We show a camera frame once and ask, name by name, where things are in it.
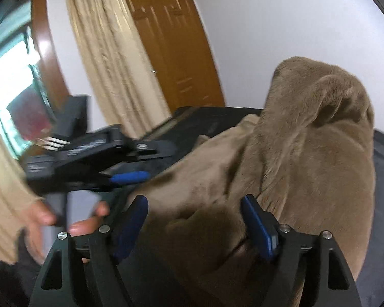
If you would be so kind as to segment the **brown wooden door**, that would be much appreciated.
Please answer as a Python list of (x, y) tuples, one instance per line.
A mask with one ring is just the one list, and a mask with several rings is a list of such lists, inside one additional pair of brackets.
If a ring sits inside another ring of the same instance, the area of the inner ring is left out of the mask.
[(126, 2), (170, 111), (183, 106), (225, 106), (194, 1)]

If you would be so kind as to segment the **wood framed window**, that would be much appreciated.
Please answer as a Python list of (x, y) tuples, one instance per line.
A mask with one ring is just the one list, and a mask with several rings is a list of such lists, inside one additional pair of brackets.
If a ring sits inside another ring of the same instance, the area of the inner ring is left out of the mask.
[(47, 0), (0, 0), (0, 136), (11, 157), (40, 152), (68, 95)]

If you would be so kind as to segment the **brown fleece garment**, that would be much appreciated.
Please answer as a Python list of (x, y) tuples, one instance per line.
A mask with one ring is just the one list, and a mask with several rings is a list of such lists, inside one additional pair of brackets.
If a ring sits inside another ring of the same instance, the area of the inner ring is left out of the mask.
[(265, 268), (240, 213), (247, 194), (299, 232), (332, 232), (358, 277), (375, 205), (373, 137), (373, 108), (358, 78), (309, 58), (281, 62), (260, 114), (200, 137), (136, 188), (149, 211), (120, 266), (134, 305), (252, 305)]

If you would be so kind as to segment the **beige curtain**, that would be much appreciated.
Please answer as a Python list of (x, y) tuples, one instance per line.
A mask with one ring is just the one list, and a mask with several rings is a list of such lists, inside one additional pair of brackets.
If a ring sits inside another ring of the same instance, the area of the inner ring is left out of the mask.
[(66, 0), (95, 98), (109, 124), (139, 138), (170, 117), (126, 0)]

